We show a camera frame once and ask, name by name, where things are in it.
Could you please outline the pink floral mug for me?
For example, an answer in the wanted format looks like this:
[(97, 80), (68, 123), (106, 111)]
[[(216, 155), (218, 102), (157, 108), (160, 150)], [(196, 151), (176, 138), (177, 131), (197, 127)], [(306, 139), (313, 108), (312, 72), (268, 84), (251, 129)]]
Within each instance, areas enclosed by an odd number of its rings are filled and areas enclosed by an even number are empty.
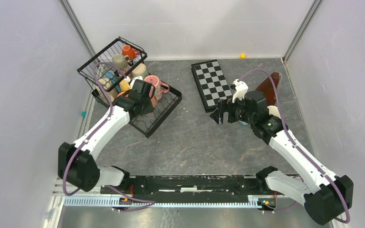
[(154, 96), (159, 101), (163, 94), (170, 91), (170, 86), (160, 80), (158, 76), (149, 75), (146, 76), (144, 81), (151, 83), (154, 86)]

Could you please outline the salmon pink mug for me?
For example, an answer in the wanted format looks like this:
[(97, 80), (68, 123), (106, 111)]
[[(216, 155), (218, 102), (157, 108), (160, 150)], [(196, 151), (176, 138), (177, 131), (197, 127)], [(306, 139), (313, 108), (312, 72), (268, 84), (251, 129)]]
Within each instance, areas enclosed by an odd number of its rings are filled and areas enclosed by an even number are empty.
[(152, 112), (157, 106), (157, 99), (155, 96), (152, 96), (152, 97), (150, 97), (150, 101), (151, 101), (150, 111)]

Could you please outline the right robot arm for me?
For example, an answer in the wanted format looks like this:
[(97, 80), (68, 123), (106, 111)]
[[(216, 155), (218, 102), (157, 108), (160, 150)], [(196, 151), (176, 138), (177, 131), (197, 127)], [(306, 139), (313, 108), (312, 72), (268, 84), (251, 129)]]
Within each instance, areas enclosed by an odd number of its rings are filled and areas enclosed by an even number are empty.
[(249, 91), (243, 98), (220, 100), (210, 117), (219, 125), (228, 113), (228, 122), (247, 123), (253, 133), (266, 145), (277, 151), (300, 175), (291, 178), (269, 166), (259, 171), (255, 186), (258, 192), (276, 191), (304, 206), (307, 214), (318, 224), (337, 220), (350, 222), (352, 180), (337, 176), (320, 163), (293, 135), (284, 121), (270, 114), (267, 100), (260, 91)]

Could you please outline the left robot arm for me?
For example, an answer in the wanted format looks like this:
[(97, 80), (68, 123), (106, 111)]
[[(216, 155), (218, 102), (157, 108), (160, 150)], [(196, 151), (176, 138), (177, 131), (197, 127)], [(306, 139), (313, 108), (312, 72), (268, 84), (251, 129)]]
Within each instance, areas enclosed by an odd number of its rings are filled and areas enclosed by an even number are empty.
[(154, 109), (154, 86), (141, 79), (132, 89), (119, 95), (105, 115), (87, 133), (73, 143), (64, 142), (58, 149), (58, 177), (63, 184), (70, 183), (77, 190), (91, 191), (96, 186), (112, 185), (118, 193), (130, 189), (125, 171), (117, 167), (99, 167), (98, 155), (113, 136), (139, 115)]

